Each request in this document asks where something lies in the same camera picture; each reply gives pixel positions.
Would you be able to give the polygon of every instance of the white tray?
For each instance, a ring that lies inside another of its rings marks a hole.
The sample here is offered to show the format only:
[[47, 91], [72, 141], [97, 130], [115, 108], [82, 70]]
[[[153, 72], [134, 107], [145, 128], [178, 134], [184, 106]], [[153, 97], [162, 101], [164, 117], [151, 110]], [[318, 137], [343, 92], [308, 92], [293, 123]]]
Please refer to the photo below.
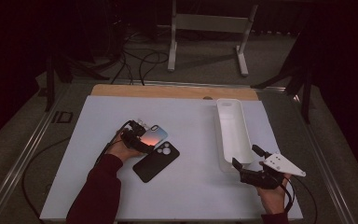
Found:
[[223, 172], [237, 172], [231, 165], [232, 158], [248, 166], [255, 159], [249, 140], [241, 101], [218, 99], [215, 117], [219, 165]]

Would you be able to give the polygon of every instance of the human hand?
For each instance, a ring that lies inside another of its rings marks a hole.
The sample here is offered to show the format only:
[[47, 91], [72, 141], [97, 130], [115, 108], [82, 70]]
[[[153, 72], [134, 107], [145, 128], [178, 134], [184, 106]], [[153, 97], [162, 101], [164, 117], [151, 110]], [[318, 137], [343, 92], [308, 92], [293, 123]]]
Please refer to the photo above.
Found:
[[118, 134], [116, 139], [113, 141], [113, 145], [106, 150], [106, 154], [117, 156], [124, 163], [127, 159], [142, 156], [144, 153], [136, 149], [126, 147], [120, 134]]
[[[288, 179], [290, 179], [289, 174], [284, 174], [285, 179], [282, 182], [282, 185], [286, 188]], [[284, 212], [284, 197], [285, 192], [281, 186], [278, 186], [276, 189], [261, 189], [256, 188], [258, 196], [260, 196], [261, 203], [263, 204], [264, 209], [266, 209], [267, 214], [279, 214]]]

